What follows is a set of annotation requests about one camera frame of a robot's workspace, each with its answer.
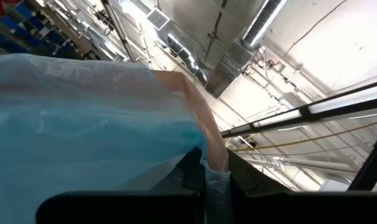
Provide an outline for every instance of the translucent plastic wrap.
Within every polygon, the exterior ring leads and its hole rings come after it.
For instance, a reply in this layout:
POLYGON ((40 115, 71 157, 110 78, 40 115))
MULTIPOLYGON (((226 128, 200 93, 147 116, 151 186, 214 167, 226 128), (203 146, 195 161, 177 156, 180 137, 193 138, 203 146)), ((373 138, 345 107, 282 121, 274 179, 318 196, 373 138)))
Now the translucent plastic wrap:
POLYGON ((118 189, 195 146, 207 159, 192 105, 165 82, 136 64, 0 56, 0 223, 33 223, 53 195, 118 189))

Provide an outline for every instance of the ventilation duct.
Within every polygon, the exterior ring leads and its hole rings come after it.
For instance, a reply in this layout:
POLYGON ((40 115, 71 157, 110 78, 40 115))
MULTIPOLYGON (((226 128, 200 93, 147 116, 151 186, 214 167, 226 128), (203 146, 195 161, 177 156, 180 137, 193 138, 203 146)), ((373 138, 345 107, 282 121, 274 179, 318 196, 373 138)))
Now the ventilation duct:
POLYGON ((147 21, 155 27, 158 38, 183 60, 188 70, 205 86, 207 92, 217 98, 254 58, 261 37, 286 2, 287 0, 265 0, 251 25, 242 36, 234 40, 215 69, 208 68, 201 62, 198 56, 200 46, 158 9, 150 10, 140 0, 122 0, 119 3, 122 7, 134 5, 135 9, 140 10, 147 21), (154 11, 157 11, 157 16, 151 16, 154 15, 154 11))

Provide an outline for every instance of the yellow cable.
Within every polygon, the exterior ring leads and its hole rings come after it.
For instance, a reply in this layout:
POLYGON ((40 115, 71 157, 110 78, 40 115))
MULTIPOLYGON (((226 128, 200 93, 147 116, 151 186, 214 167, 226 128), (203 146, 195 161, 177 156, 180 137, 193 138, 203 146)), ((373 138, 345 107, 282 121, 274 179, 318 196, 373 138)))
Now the yellow cable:
POLYGON ((261 147, 254 147, 254 148, 248 147, 248 148, 242 148, 242 149, 235 149, 235 150, 232 150, 232 151, 234 151, 234 152, 240 152, 240 151, 269 149, 269 148, 272 148, 272 147, 291 146, 291 145, 300 144, 300 143, 303 143, 303 142, 315 141, 315 140, 319 140, 319 139, 323 139, 323 138, 337 136, 339 134, 345 134, 345 133, 348 133, 348 132, 351 132, 351 131, 356 131, 356 130, 359 130, 359 129, 367 128, 367 127, 370 127, 370 126, 376 125, 376 124, 377 124, 377 122, 374 122, 374 123, 370 123, 370 124, 367 124, 367 125, 364 125, 364 126, 360 126, 358 128, 353 128, 353 129, 349 129, 349 130, 346 130, 346 131, 341 131, 339 133, 328 134, 326 136, 320 136, 320 137, 317 137, 317 138, 305 139, 305 140, 296 141, 296 142, 289 142, 289 143, 278 144, 278 145, 273 145, 273 146, 261 146, 261 147))

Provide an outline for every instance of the black metal bar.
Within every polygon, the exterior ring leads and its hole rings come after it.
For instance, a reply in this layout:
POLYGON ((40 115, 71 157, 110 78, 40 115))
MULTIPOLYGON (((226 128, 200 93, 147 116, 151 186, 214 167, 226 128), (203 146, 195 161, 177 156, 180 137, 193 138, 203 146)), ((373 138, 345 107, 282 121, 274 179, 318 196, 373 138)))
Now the black metal bar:
POLYGON ((374 149, 358 171, 348 190, 372 190, 377 183, 377 140, 374 149))
POLYGON ((316 105, 316 104, 323 103, 323 102, 326 102, 326 101, 334 100, 334 99, 339 98, 339 97, 358 93, 360 91, 367 90, 367 89, 374 88, 374 87, 377 87, 377 82, 363 86, 363 87, 360 87, 360 88, 357 88, 357 89, 354 89, 354 90, 350 90, 350 91, 345 92, 345 93, 341 93, 341 94, 338 94, 338 95, 335 95, 335 96, 331 96, 329 98, 322 99, 320 101, 313 102, 313 103, 310 103, 308 105, 304 105, 304 106, 301 106, 301 107, 298 107, 298 108, 294 108, 294 109, 291 109, 291 110, 283 112, 283 113, 275 114, 273 116, 269 116, 267 118, 263 118, 263 119, 254 121, 254 122, 251 122, 249 124, 244 124, 244 125, 232 128, 232 129, 227 130, 227 131, 222 131, 221 135, 222 135, 223 138, 230 138, 230 137, 240 136, 240 135, 244 135, 244 134, 259 133, 261 131, 270 131, 272 129, 282 128, 283 126, 300 125, 301 123, 314 122, 314 121, 317 121, 317 120, 320 120, 320 119, 332 118, 334 116, 341 116, 341 115, 350 114, 350 113, 356 113, 356 112, 361 112, 361 111, 377 109, 377 99, 374 99, 374 100, 369 100, 369 101, 365 101, 365 102, 361 102, 361 103, 356 103, 356 104, 353 104, 353 105, 342 106, 340 108, 335 108, 335 109, 331 109, 331 110, 327 110, 327 111, 323 111, 323 112, 319 112, 319 113, 311 113, 311 111, 309 111, 309 107, 312 106, 312 105, 316 105), (295 110, 299 110, 302 113, 302 116, 299 117, 299 118, 292 118, 292 119, 288 119, 288 120, 285 120, 285 121, 278 121, 278 122, 267 124, 267 125, 264 125, 264 126, 250 125, 250 124, 258 124, 259 122, 264 121, 266 119, 274 118, 276 116, 281 116, 283 114, 286 114, 286 113, 289 113, 289 112, 295 111, 295 110))
POLYGON ((124 46, 126 53, 128 54, 131 61, 135 62, 134 56, 132 54, 132 50, 128 44, 128 41, 126 40, 126 33, 124 31, 124 28, 122 27, 120 21, 118 20, 118 17, 116 16, 113 8, 109 4, 108 0, 101 0, 101 3, 103 3, 104 5, 104 9, 106 10, 108 17, 111 19, 112 24, 115 27, 115 31, 118 34, 119 39, 121 39, 121 42, 124 46))

